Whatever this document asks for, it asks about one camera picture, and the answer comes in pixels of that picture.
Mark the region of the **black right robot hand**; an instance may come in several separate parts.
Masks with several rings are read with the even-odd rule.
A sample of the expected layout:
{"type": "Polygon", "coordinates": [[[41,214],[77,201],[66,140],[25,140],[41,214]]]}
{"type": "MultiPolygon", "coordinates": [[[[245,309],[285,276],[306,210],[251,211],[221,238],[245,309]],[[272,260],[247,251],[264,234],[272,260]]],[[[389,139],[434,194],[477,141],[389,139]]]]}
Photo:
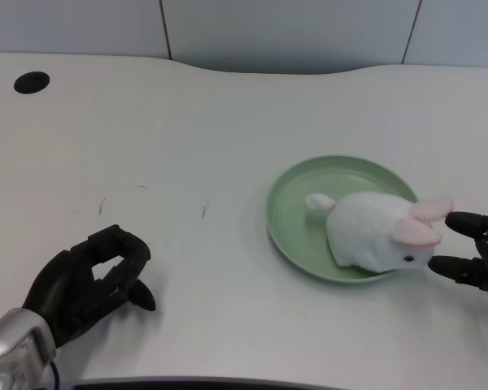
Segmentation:
{"type": "Polygon", "coordinates": [[[437,275],[488,292],[488,216],[469,212],[453,211],[445,224],[454,232],[473,239],[479,256],[459,258],[435,255],[428,268],[437,275]]]}

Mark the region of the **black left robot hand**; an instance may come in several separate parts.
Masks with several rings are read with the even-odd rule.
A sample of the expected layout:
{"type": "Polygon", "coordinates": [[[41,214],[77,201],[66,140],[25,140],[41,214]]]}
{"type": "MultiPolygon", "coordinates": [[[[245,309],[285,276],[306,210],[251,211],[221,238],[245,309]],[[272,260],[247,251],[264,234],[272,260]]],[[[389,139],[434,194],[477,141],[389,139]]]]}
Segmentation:
{"type": "Polygon", "coordinates": [[[48,262],[23,307],[46,321],[60,348],[128,302],[154,311],[154,296],[139,280],[149,260],[143,240],[112,225],[48,262]]]}

